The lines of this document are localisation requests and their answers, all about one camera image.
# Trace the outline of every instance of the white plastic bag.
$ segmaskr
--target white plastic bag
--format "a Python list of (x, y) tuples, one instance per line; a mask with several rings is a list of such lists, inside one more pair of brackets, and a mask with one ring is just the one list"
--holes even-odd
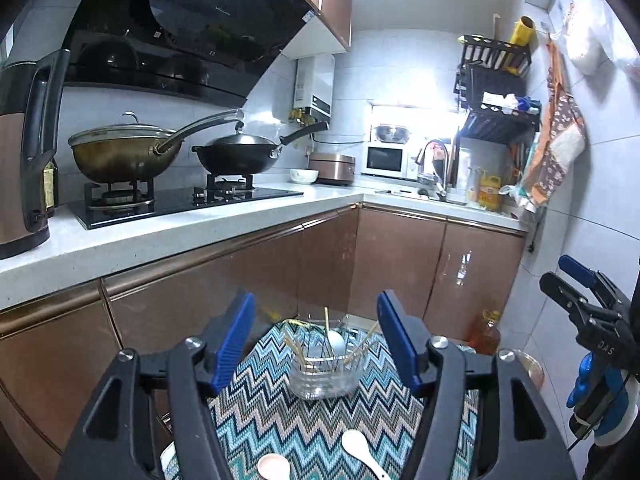
[(562, 31), (552, 35), (560, 50), (584, 75), (593, 75), (602, 59), (600, 42), (593, 31), (589, 0), (571, 0)]
[(605, 0), (584, 0), (592, 16), (591, 28), (607, 57), (629, 77), (640, 81), (640, 54)]

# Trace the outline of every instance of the metal bolt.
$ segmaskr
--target metal bolt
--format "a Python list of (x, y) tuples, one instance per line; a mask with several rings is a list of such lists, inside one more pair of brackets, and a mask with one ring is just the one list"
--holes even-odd
[(498, 351), (498, 357), (501, 361), (510, 363), (516, 358), (516, 354), (514, 354), (513, 350), (503, 348), (502, 350)]
[(443, 348), (449, 346), (449, 340), (443, 335), (435, 335), (431, 338), (431, 346), (442, 350)]
[(197, 350), (198, 348), (200, 348), (202, 346), (202, 339), (200, 339), (199, 337), (196, 337), (194, 335), (192, 335), (191, 337), (188, 337), (187, 339), (184, 340), (184, 343), (188, 346), (188, 348), (190, 348), (191, 350)]
[(118, 352), (118, 361), (122, 361), (126, 363), (127, 361), (131, 361), (133, 359), (134, 353), (133, 350), (129, 348), (125, 348), (124, 350), (120, 350)]

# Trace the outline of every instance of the blue glove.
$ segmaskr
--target blue glove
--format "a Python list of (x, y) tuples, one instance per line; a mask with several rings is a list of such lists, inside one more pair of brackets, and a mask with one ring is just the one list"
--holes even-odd
[[(592, 365), (593, 353), (585, 355), (580, 362), (575, 388), (571, 391), (566, 401), (568, 408), (575, 407), (589, 393), (589, 375), (591, 374)], [(636, 378), (631, 376), (625, 387), (622, 388), (627, 375), (628, 372), (617, 368), (607, 367), (605, 370), (604, 377), (607, 387), (614, 395), (618, 395), (611, 401), (602, 420), (594, 427), (593, 436), (596, 446), (606, 447), (617, 443), (627, 434), (636, 420), (638, 415), (636, 400), (638, 398), (639, 385)], [(578, 417), (576, 419), (581, 424), (586, 425), (583, 420)]]

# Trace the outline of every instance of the bottle label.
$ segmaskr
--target bottle label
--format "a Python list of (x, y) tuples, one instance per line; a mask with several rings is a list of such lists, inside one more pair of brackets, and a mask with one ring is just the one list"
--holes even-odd
[(44, 202), (47, 209), (56, 205), (53, 200), (53, 168), (44, 170)]

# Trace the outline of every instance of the black range hood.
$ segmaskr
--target black range hood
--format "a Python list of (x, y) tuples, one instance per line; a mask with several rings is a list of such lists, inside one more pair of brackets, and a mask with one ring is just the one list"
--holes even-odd
[(82, 0), (66, 81), (241, 107), (310, 17), (305, 0)]

